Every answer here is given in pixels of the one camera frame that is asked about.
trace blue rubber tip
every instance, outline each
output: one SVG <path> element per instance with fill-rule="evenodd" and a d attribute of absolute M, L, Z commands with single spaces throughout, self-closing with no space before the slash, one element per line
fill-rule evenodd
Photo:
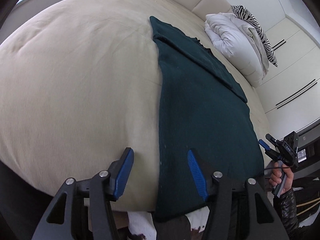
<path fill-rule="evenodd" d="M 270 151 L 270 150 L 271 150 L 271 148 L 269 147 L 269 145 L 266 144 L 264 140 L 260 139 L 260 140 L 259 140 L 259 144 L 260 144 L 266 151 Z"/>
<path fill-rule="evenodd" d="M 195 181 L 198 194 L 204 199 L 204 201 L 206 201 L 206 199 L 209 196 L 207 191 L 206 181 L 196 161 L 196 158 L 193 155 L 193 152 L 191 150 L 188 151 L 188 165 L 189 165 L 193 180 Z"/>
<path fill-rule="evenodd" d="M 127 181 L 131 172 L 131 168 L 133 166 L 133 161 L 134 161 L 134 153 L 133 153 L 133 150 L 130 149 L 115 181 L 115 190 L 114 190 L 113 196 L 115 197 L 116 200 L 118 200 L 124 192 L 125 185 L 127 184 Z"/>

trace person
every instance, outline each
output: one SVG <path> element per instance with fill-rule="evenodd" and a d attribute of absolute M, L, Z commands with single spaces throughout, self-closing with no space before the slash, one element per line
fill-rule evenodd
<path fill-rule="evenodd" d="M 320 216 L 317 216 L 316 220 L 311 226 L 305 226 L 299 228 L 297 218 L 297 205 L 293 193 L 292 182 L 294 174 L 287 165 L 282 165 L 283 171 L 287 174 L 287 180 L 281 191 L 280 197 L 273 198 L 273 207 L 279 215 L 285 230 L 290 240 L 313 240 L 320 239 Z M 273 169 L 269 179 L 271 186 L 275 187 L 281 183 L 281 169 Z"/>

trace metal screw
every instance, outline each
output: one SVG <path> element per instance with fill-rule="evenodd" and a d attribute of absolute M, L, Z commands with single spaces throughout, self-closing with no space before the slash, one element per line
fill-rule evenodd
<path fill-rule="evenodd" d="M 213 173 L 213 175 L 214 175 L 216 178 L 221 178 L 221 177 L 222 177 L 222 172 L 220 172 L 220 171 L 215 171 L 215 172 Z"/>
<path fill-rule="evenodd" d="M 69 178 L 69 179 L 66 180 L 66 184 L 67 185 L 71 185 L 74 182 L 75 182 L 75 180 L 73 178 Z"/>
<path fill-rule="evenodd" d="M 253 178 L 250 178 L 250 179 L 248 179 L 248 183 L 249 183 L 250 185 L 254 185 L 254 184 L 256 184 L 256 180 L 253 179 Z"/>
<path fill-rule="evenodd" d="M 99 176 L 103 178 L 103 177 L 108 176 L 108 174 L 109 174 L 108 171 L 100 171 Z"/>

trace drawer handle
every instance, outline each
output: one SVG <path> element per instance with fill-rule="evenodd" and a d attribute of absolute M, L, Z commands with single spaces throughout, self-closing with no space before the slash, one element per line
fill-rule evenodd
<path fill-rule="evenodd" d="M 291 96 L 287 97 L 285 100 L 282 100 L 280 103 L 277 103 L 277 105 L 283 103 L 284 101 L 286 101 L 287 99 L 293 97 L 294 95 L 298 94 L 301 90 L 304 90 L 308 85 L 305 85 L 303 88 L 301 88 L 300 90 L 298 90 L 297 92 L 295 92 L 294 94 L 292 94 Z"/>
<path fill-rule="evenodd" d="M 280 42 L 278 42 L 276 45 L 274 45 L 272 48 L 274 49 L 276 46 L 278 46 L 281 42 L 284 42 L 284 39 Z"/>
<path fill-rule="evenodd" d="M 298 95 L 297 97 L 291 99 L 290 101 L 286 102 L 285 104 L 283 104 L 282 106 L 285 106 L 287 103 L 290 103 L 292 100 L 295 100 L 296 98 L 298 98 L 299 96 L 301 96 L 302 94 L 304 94 L 305 92 L 307 92 L 310 88 L 314 87 L 316 84 L 318 84 L 318 82 L 314 83 L 311 87 L 309 87 L 307 90 L 303 91 L 300 95 Z"/>
<path fill-rule="evenodd" d="M 279 49 L 283 44 L 285 44 L 287 41 L 285 41 L 284 43 L 282 43 L 280 46 L 276 47 L 275 49 L 273 49 L 273 51 L 275 51 L 276 49 Z"/>

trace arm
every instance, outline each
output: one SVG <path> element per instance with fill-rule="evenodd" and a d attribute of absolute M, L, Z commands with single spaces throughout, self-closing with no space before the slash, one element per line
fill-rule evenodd
<path fill-rule="evenodd" d="M 287 180 L 284 184 L 280 198 L 273 198 L 273 207 L 278 213 L 289 238 L 292 240 L 300 239 L 298 238 L 299 223 L 297 218 L 297 205 L 292 189 L 293 172 L 290 168 L 283 169 L 283 171 L 287 174 Z M 281 183 L 280 177 L 281 170 L 274 169 L 272 171 L 271 179 L 269 180 L 270 184 L 276 186 L 278 183 Z"/>

